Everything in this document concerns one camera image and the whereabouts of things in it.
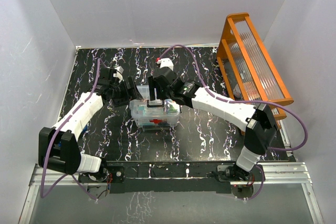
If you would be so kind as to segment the clear box lid black handle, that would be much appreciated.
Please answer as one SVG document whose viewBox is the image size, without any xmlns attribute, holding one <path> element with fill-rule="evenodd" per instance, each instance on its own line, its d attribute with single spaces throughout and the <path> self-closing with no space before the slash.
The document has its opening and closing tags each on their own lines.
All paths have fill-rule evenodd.
<svg viewBox="0 0 336 224">
<path fill-rule="evenodd" d="M 146 104 L 147 107 L 164 107 L 164 105 L 166 103 L 176 103 L 171 99 L 166 99 L 166 100 L 154 100 L 154 101 L 150 101 L 150 94 L 149 94 L 149 86 L 145 85 L 145 86 L 137 86 L 139 92 L 141 93 L 141 95 L 143 96 L 143 100 L 133 100 L 130 101 L 129 104 L 129 109 L 132 108 L 133 105 L 136 104 Z"/>
</svg>

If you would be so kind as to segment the clear first aid box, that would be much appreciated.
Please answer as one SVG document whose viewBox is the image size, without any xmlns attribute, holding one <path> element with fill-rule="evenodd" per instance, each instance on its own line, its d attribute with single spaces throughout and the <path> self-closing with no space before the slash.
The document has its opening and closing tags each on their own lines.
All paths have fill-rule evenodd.
<svg viewBox="0 0 336 224">
<path fill-rule="evenodd" d="M 177 103 L 166 103 L 164 107 L 147 107 L 136 104 L 130 109 L 131 117 L 139 128 L 175 127 L 181 116 L 181 107 Z"/>
</svg>

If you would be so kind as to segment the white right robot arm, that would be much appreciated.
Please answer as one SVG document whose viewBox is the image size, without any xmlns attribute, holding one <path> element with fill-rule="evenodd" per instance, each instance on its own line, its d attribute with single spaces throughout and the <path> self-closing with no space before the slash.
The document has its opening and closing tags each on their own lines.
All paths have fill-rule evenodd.
<svg viewBox="0 0 336 224">
<path fill-rule="evenodd" d="M 231 167 L 232 176 L 247 180 L 253 168 L 267 152 L 278 131 L 271 108 L 238 103 L 217 93 L 211 93 L 200 83 L 182 81 L 169 67 L 163 67 L 148 78 L 150 99 L 171 99 L 179 105 L 203 110 L 238 127 L 245 133 L 244 146 L 236 163 Z"/>
</svg>

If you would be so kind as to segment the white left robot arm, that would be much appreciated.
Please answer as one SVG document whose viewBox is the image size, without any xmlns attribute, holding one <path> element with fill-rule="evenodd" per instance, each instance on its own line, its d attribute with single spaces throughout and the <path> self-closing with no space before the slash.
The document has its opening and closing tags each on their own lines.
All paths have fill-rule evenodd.
<svg viewBox="0 0 336 224">
<path fill-rule="evenodd" d="M 106 103 L 119 107 L 142 98 L 132 77 L 124 79 L 119 69 L 103 68 L 97 80 L 88 85 L 59 122 L 40 130 L 39 166 L 67 175 L 90 173 L 96 181 L 104 181 L 108 177 L 108 168 L 101 164 L 101 158 L 80 151 L 79 136 Z"/>
</svg>

